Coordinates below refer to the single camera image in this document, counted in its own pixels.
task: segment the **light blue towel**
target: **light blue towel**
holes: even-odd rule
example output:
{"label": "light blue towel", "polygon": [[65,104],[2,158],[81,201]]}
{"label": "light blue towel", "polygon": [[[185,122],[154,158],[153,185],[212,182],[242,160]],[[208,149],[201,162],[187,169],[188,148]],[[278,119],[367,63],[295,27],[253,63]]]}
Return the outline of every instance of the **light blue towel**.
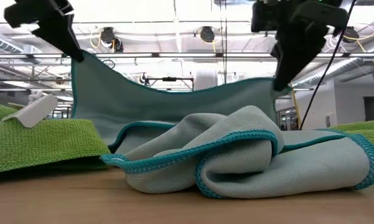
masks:
{"label": "light blue towel", "polygon": [[209,197],[265,198],[374,184],[374,147],[364,137],[282,132],[255,106],[229,116],[190,114],[123,155],[101,158],[149,194],[196,184]]}

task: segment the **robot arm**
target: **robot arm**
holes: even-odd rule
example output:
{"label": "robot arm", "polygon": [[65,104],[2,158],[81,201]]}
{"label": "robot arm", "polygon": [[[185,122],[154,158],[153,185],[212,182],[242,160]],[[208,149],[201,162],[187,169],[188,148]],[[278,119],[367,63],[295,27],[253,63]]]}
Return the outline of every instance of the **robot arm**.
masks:
{"label": "robot arm", "polygon": [[347,26],[342,0],[264,0],[253,4],[252,32],[276,30],[271,55],[277,58],[274,89],[283,90],[319,54],[329,28]]}

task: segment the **table surface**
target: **table surface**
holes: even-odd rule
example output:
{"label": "table surface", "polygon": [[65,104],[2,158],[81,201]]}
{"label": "table surface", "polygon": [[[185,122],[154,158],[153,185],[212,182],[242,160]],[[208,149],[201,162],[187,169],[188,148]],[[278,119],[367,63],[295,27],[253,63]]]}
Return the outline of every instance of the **table surface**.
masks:
{"label": "table surface", "polygon": [[219,200],[197,189],[143,194],[120,169],[0,181],[7,223],[374,223],[374,186],[259,200]]}

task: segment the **crumpled towel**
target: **crumpled towel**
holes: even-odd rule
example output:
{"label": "crumpled towel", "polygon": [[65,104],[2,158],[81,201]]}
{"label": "crumpled towel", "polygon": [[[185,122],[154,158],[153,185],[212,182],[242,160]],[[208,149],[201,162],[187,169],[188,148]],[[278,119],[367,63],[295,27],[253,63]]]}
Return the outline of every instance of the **crumpled towel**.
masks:
{"label": "crumpled towel", "polygon": [[363,136],[282,132],[255,106],[190,114],[152,141],[101,159],[149,194],[196,184],[213,198],[265,198],[374,184],[374,147]]}
{"label": "crumpled towel", "polygon": [[[0,105],[0,120],[16,110]],[[33,128],[25,128],[16,119],[0,122],[0,172],[97,157],[110,153],[100,139],[94,124],[88,120],[45,119]],[[46,169],[102,169],[104,163],[82,164],[81,161],[52,164]]]}
{"label": "crumpled towel", "polygon": [[341,124],[331,129],[345,131],[347,134],[362,134],[374,145],[374,121]]}

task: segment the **green towel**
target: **green towel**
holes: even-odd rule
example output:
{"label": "green towel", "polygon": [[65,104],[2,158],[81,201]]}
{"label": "green towel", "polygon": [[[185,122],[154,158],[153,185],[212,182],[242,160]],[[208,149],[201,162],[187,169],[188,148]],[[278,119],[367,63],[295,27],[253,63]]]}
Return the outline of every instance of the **green towel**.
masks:
{"label": "green towel", "polygon": [[374,145],[374,121],[341,124],[331,128],[348,134],[362,134]]}
{"label": "green towel", "polygon": [[[0,105],[0,120],[15,111]],[[23,127],[16,119],[0,122],[0,172],[108,153],[108,147],[89,120],[45,119],[33,128]],[[71,169],[73,166],[59,163],[49,167]],[[88,164],[75,164],[75,167],[97,169]]]}

